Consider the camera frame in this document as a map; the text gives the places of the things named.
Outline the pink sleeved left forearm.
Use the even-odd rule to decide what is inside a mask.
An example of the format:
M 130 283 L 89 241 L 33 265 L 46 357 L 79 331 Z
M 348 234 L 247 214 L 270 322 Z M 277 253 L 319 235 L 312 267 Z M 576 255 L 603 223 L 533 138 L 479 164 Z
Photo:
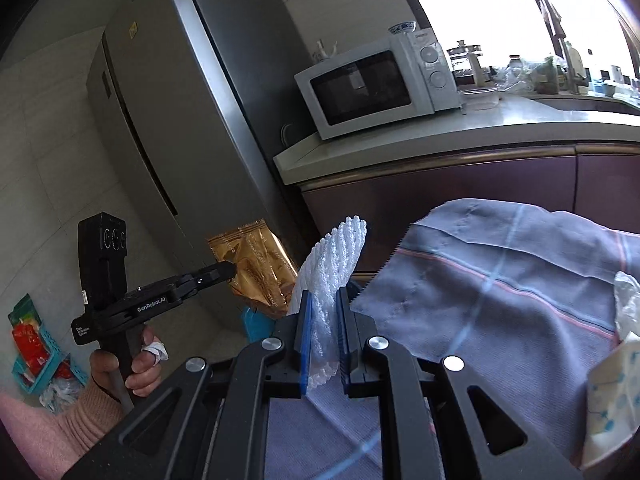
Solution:
M 1 428 L 9 438 L 9 458 L 37 479 L 62 478 L 123 417 L 120 404 L 93 382 L 57 415 L 5 393 L 1 396 Z

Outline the person's left hand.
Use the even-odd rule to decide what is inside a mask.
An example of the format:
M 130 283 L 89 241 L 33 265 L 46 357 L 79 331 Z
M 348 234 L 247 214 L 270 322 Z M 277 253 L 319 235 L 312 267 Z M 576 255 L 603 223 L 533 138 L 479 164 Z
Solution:
M 116 398 L 117 390 L 112 376 L 119 374 L 118 359 L 114 354 L 104 350 L 96 350 L 90 356 L 91 377 L 104 391 Z M 162 364 L 154 354 L 141 350 L 132 360 L 131 372 L 125 380 L 125 387 L 135 396 L 145 398 L 160 384 Z

